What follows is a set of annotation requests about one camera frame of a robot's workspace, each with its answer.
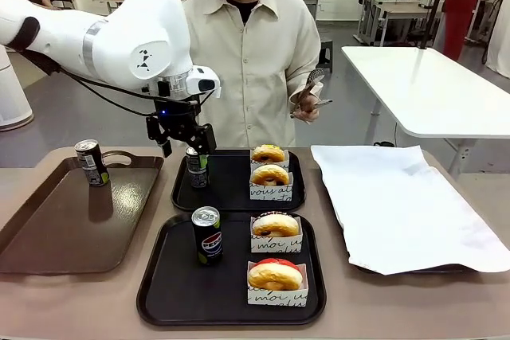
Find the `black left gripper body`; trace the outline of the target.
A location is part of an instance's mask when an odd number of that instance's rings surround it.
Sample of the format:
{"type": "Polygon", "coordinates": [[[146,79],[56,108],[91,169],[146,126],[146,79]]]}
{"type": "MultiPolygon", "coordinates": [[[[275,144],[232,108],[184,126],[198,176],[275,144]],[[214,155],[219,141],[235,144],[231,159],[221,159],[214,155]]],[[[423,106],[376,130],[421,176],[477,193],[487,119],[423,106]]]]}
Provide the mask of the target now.
{"type": "Polygon", "coordinates": [[[199,131],[199,103],[199,96],[180,101],[155,101],[157,119],[165,135],[170,138],[191,138],[196,135],[199,131]]]}

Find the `person's left hand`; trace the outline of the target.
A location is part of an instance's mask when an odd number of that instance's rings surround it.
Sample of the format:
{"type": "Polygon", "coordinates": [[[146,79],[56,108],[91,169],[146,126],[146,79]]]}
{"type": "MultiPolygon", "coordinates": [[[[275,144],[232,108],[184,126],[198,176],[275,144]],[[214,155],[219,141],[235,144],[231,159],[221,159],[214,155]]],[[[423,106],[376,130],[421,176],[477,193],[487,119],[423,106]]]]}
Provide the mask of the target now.
{"type": "Polygon", "coordinates": [[[320,102],[320,93],[323,83],[315,82],[313,85],[288,87],[288,100],[290,103],[290,116],[306,123],[314,122],[319,116],[316,105],[320,102]]]}

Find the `metal serving tongs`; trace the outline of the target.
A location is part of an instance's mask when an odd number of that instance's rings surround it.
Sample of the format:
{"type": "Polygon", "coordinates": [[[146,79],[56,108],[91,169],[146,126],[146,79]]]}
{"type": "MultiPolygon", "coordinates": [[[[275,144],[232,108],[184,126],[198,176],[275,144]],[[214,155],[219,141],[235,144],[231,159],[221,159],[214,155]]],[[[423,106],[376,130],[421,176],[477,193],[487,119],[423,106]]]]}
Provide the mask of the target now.
{"type": "MultiPolygon", "coordinates": [[[[314,69],[308,76],[308,82],[306,85],[313,85],[315,82],[321,81],[324,78],[324,71],[322,69],[314,69]]],[[[329,105],[333,100],[322,100],[316,105],[316,109],[320,110],[322,107],[329,105]]]]}

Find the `black Pepsi soda can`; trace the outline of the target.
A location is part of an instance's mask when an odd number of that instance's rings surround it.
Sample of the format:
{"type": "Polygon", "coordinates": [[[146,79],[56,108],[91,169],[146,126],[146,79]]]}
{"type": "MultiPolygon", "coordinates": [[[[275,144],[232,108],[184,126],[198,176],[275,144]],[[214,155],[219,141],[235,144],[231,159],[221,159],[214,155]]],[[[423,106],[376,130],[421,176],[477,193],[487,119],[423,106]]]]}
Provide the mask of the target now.
{"type": "Polygon", "coordinates": [[[190,175],[191,186],[196,189],[209,185],[208,155],[199,154],[194,148],[186,149],[186,168],[190,175]]]}
{"type": "Polygon", "coordinates": [[[105,186],[109,182],[109,173],[104,165],[99,143],[95,139],[85,139],[74,148],[89,185],[105,186]]]}
{"type": "Polygon", "coordinates": [[[223,253],[220,213],[214,207],[203,206],[193,212],[191,221],[199,262],[218,263],[223,253]]]}

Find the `white round floor unit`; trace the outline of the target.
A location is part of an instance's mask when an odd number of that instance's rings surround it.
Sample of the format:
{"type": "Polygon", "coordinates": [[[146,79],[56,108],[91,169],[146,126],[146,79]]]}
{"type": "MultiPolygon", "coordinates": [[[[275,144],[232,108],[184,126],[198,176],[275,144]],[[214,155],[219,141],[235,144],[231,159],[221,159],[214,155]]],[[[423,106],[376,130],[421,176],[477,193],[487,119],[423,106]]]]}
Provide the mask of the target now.
{"type": "Polygon", "coordinates": [[[0,132],[23,127],[33,120],[33,111],[7,55],[0,45],[0,132]]]}

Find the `dark tray under paper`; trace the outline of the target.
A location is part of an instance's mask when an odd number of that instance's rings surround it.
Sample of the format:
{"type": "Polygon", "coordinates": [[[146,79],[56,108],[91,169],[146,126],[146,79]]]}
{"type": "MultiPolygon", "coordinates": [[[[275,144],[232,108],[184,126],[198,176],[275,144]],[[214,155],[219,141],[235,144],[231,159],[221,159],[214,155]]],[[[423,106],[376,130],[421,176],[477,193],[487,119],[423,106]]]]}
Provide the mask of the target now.
{"type": "MultiPolygon", "coordinates": [[[[368,268],[364,268],[364,267],[361,267],[361,266],[354,266],[355,268],[357,268],[358,270],[360,270],[361,272],[365,272],[367,274],[377,274],[377,275],[384,275],[386,276],[386,274],[382,274],[380,272],[376,272],[376,271],[373,271],[373,270],[370,270],[368,268]]],[[[409,274],[415,274],[415,275],[440,275],[440,274],[457,274],[457,273],[471,273],[471,272],[478,272],[472,268],[468,268],[464,265],[460,265],[460,264],[446,264],[446,265],[442,265],[442,266],[437,266],[437,267],[434,267],[434,268],[425,268],[425,269],[419,269],[419,270],[412,270],[412,271],[405,271],[405,272],[397,272],[397,273],[393,273],[393,274],[387,274],[388,276],[394,276],[394,275],[409,275],[409,274]]]]}

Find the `black stool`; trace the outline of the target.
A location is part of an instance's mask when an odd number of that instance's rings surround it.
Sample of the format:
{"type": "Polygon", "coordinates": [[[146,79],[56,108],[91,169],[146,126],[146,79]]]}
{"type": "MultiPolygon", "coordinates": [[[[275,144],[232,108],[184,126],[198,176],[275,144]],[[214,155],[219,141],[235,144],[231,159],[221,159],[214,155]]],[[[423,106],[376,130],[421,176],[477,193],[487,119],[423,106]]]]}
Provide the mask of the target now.
{"type": "Polygon", "coordinates": [[[333,40],[325,38],[321,40],[321,49],[318,68],[327,69],[330,73],[333,72],[333,40]]]}

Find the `person in beige shirt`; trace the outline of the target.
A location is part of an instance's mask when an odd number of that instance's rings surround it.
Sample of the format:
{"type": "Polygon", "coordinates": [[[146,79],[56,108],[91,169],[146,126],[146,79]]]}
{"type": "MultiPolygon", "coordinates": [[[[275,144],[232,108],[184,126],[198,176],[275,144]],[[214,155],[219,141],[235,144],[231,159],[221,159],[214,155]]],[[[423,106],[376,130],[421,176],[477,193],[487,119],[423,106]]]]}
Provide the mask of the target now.
{"type": "Polygon", "coordinates": [[[319,52],[316,22],[303,0],[185,0],[190,55],[222,86],[198,116],[221,148],[293,147],[286,69],[295,53],[319,52]]]}

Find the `red glazed donut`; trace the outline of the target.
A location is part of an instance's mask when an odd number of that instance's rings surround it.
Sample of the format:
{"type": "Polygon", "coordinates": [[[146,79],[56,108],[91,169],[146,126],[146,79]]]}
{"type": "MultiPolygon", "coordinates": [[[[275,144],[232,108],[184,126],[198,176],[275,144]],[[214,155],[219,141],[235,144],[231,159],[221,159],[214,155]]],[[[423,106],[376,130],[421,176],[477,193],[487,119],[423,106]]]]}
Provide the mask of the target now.
{"type": "Polygon", "coordinates": [[[251,287],[269,291],[297,291],[304,277],[292,262],[268,258],[254,264],[248,271],[248,284],[251,287]]]}

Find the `person in red dress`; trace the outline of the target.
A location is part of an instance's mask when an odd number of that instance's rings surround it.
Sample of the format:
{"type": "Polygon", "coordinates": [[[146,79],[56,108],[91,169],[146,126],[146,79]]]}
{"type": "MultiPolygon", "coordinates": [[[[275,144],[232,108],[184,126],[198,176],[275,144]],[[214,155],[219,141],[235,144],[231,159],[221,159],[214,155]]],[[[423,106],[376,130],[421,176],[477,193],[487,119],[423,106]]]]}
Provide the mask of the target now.
{"type": "Polygon", "coordinates": [[[445,0],[444,2],[445,35],[442,53],[454,61],[457,61],[461,55],[476,4],[477,0],[445,0]]]}

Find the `black plastic serving tray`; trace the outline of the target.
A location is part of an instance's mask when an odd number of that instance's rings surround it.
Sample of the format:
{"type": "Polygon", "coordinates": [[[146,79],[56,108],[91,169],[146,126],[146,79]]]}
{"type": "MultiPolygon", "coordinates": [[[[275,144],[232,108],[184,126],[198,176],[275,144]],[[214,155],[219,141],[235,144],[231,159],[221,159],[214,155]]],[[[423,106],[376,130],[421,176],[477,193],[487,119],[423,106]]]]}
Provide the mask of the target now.
{"type": "Polygon", "coordinates": [[[250,154],[242,149],[217,149],[208,158],[209,183],[205,188],[194,188],[186,167],[181,161],[172,190],[171,200],[175,207],[185,212],[193,212],[199,207],[213,206],[222,212],[290,212],[303,205],[306,193],[301,173],[300,161],[290,154],[290,171],[294,185],[290,201],[252,200],[249,196],[251,168],[250,154]]]}
{"type": "Polygon", "coordinates": [[[298,326],[323,312],[326,291],[312,225],[303,219],[302,249],[284,258],[305,265],[308,298],[303,307],[270,305],[267,299],[248,301],[249,262],[264,253],[250,250],[250,215],[222,214],[223,257],[206,266],[198,261],[190,215],[170,218],[159,230],[139,287],[140,317],[154,326],[298,326]]]}

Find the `yellow donut with sprinkles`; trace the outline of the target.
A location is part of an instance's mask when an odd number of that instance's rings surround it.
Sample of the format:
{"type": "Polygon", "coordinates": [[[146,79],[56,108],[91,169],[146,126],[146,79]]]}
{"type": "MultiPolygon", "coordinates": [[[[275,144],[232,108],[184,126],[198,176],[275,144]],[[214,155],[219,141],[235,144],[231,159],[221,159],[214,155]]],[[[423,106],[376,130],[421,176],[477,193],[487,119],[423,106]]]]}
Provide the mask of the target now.
{"type": "Polygon", "coordinates": [[[285,160],[284,151],[272,144],[263,144],[252,150],[251,159],[255,162],[275,163],[285,160]]]}

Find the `person's left forearm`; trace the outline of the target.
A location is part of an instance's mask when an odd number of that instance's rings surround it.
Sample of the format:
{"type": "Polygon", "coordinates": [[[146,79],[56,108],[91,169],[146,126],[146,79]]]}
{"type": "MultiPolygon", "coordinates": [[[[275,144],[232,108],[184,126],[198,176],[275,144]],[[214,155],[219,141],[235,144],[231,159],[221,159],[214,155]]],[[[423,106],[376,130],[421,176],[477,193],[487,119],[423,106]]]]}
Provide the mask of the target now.
{"type": "Polygon", "coordinates": [[[313,51],[302,51],[294,54],[285,72],[289,98],[294,97],[304,89],[309,74],[318,64],[319,55],[319,52],[313,51]]]}

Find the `brown plastic serving tray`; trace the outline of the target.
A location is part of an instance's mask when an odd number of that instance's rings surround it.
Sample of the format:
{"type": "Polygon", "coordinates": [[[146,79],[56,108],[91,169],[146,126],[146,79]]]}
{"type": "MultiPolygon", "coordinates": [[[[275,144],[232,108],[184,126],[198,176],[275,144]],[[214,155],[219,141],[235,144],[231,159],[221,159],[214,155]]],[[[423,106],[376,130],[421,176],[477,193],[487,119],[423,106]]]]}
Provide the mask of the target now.
{"type": "Polygon", "coordinates": [[[77,157],[64,158],[0,229],[0,275],[110,272],[124,259],[164,164],[111,150],[109,182],[90,186],[77,157]]]}

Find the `grey background workbench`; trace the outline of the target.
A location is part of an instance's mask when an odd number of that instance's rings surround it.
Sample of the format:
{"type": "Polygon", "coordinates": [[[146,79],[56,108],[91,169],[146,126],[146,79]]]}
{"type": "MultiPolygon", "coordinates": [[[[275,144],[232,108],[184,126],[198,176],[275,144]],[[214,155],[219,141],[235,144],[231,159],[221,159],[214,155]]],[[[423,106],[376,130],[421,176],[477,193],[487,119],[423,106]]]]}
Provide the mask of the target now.
{"type": "Polygon", "coordinates": [[[362,0],[357,32],[353,35],[360,44],[384,46],[391,21],[401,21],[398,42],[403,42],[410,32],[411,22],[429,20],[433,8],[423,6],[418,0],[362,0]]]}

